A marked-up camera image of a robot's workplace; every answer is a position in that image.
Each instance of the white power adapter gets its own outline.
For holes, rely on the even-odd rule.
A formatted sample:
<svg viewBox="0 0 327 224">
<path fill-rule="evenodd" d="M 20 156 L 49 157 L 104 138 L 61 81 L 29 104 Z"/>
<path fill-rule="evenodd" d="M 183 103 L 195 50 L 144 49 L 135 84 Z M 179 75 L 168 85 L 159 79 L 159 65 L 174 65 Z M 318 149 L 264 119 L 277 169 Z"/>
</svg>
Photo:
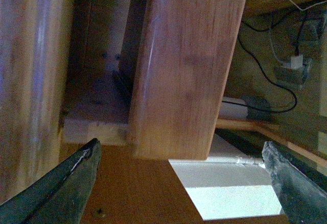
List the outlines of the white power adapter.
<svg viewBox="0 0 327 224">
<path fill-rule="evenodd" d="M 303 55 L 292 56 L 290 62 L 290 69 L 299 69 L 303 66 Z"/>
</svg>

